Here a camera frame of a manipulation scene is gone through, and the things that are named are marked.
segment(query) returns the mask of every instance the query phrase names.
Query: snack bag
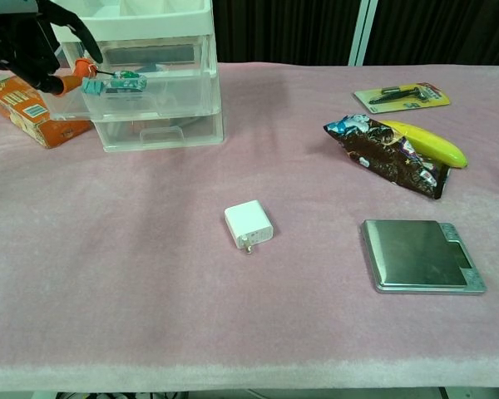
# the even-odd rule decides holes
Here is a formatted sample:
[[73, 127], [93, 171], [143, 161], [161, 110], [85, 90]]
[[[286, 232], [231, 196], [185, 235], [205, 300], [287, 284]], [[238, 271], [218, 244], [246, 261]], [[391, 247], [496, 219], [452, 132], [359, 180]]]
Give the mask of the snack bag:
[[390, 126], [366, 115], [345, 116], [324, 126], [349, 158], [396, 185], [437, 200], [449, 167], [418, 154], [410, 141]]

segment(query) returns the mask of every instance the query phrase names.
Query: cardboard box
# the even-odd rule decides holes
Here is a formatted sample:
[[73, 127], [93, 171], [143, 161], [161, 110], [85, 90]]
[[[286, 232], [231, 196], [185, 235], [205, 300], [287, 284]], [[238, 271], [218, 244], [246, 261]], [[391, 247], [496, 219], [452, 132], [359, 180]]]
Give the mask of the cardboard box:
[[37, 90], [16, 76], [0, 81], [0, 113], [47, 148], [92, 128], [90, 121], [52, 121]]

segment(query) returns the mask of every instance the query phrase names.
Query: pink table cloth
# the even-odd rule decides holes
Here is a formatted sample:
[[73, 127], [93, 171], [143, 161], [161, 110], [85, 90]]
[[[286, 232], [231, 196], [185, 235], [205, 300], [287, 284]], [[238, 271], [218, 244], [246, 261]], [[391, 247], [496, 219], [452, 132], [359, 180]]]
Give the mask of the pink table cloth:
[[[499, 387], [499, 66], [223, 65], [222, 145], [45, 150], [0, 116], [0, 391]], [[450, 106], [375, 119], [454, 141], [443, 197], [390, 184], [322, 129], [352, 91], [429, 81]], [[226, 207], [275, 236], [237, 250]], [[381, 294], [365, 219], [454, 223], [482, 296]]]

